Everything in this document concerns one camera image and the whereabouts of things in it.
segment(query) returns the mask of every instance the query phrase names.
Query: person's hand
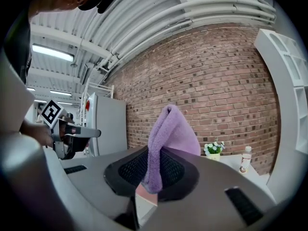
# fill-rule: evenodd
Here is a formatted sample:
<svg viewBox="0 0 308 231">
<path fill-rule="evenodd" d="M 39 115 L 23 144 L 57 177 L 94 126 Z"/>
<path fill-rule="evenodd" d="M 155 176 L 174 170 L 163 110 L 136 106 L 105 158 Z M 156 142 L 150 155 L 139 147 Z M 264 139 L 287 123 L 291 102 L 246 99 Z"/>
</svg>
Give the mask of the person's hand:
<svg viewBox="0 0 308 231">
<path fill-rule="evenodd" d="M 20 127 L 20 132 L 24 135 L 36 139 L 41 146 L 49 146 L 52 148 L 53 139 L 51 137 L 50 128 L 45 124 L 32 124 L 24 121 Z"/>
</svg>

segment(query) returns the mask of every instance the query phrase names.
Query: brick wall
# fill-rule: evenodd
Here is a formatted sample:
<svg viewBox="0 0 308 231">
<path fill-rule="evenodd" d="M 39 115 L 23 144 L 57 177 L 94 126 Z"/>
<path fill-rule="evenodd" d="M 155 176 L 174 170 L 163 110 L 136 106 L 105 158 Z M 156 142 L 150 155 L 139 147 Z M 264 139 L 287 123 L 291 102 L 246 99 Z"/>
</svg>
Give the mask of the brick wall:
<svg viewBox="0 0 308 231">
<path fill-rule="evenodd" d="M 145 50 L 111 76 L 127 102 L 128 146 L 146 145 L 162 108 L 176 104 L 200 146 L 225 141 L 224 155 L 253 148 L 252 165 L 268 173 L 279 146 L 273 82 L 253 42 L 258 29 L 240 24 L 195 28 Z"/>
</svg>

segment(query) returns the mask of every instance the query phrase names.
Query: potted plant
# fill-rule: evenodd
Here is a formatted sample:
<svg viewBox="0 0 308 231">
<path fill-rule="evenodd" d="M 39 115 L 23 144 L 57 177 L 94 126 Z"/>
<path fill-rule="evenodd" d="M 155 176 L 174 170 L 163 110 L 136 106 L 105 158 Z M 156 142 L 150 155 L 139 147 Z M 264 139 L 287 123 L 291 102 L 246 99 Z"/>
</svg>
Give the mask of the potted plant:
<svg viewBox="0 0 308 231">
<path fill-rule="evenodd" d="M 222 141 L 221 143 L 215 141 L 214 143 L 204 145 L 204 152 L 206 154 L 206 157 L 215 161 L 220 160 L 220 153 L 223 149 L 225 149 L 224 141 Z"/>
</svg>

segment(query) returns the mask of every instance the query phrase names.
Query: ceiling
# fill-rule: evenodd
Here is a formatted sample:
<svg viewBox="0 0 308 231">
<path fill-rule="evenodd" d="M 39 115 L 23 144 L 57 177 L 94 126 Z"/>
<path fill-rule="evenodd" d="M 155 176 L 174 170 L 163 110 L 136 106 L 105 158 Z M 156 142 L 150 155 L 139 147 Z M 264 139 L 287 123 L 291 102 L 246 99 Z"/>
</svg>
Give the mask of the ceiling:
<svg viewBox="0 0 308 231">
<path fill-rule="evenodd" d="M 263 0 L 116 0 L 104 14 L 97 9 L 40 13 L 31 21 L 31 43 L 73 54 L 75 64 L 33 52 L 27 85 L 36 89 L 37 99 L 77 105 L 84 90 L 85 64 L 92 63 L 86 79 L 91 73 L 91 82 L 100 84 L 111 71 L 163 38 L 223 18 L 270 25 L 275 10 Z"/>
</svg>

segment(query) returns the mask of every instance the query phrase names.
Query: person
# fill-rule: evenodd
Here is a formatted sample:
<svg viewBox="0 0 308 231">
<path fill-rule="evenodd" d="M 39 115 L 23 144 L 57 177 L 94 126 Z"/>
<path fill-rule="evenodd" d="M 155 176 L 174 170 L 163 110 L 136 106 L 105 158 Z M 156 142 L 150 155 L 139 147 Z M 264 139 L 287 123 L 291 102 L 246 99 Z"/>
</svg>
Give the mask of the person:
<svg viewBox="0 0 308 231">
<path fill-rule="evenodd" d="M 38 108 L 37 123 L 44 123 L 44 119 L 43 119 L 43 116 L 42 116 L 42 108 L 41 107 Z"/>
<path fill-rule="evenodd" d="M 89 10 L 97 6 L 102 0 L 32 0 L 25 8 L 9 30 L 4 50 L 12 67 L 26 83 L 26 77 L 31 65 L 30 52 L 30 24 L 29 21 L 40 12 L 60 12 L 73 10 Z M 42 146 L 52 147 L 51 131 L 47 125 L 32 124 L 24 120 L 20 132 L 36 139 Z"/>
</svg>

